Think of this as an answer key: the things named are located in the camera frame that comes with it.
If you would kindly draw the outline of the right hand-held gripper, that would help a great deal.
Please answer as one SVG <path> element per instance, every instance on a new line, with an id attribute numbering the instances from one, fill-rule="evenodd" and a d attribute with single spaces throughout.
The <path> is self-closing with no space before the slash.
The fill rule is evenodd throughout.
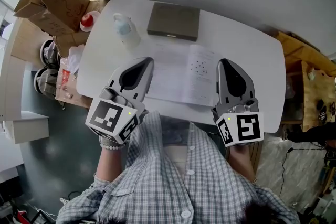
<path id="1" fill-rule="evenodd" d="M 264 115 L 251 77 L 233 61 L 223 58 L 216 68 L 219 102 L 213 119 L 226 147 L 249 145 L 264 139 Z"/>

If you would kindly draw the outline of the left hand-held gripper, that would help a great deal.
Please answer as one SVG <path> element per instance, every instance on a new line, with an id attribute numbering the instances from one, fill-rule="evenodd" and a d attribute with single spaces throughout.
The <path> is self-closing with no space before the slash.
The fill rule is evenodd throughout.
<path id="1" fill-rule="evenodd" d="M 101 138 L 124 144 L 140 124 L 153 71 L 151 57 L 136 58 L 118 67 L 100 95 L 93 98 L 86 126 Z"/>

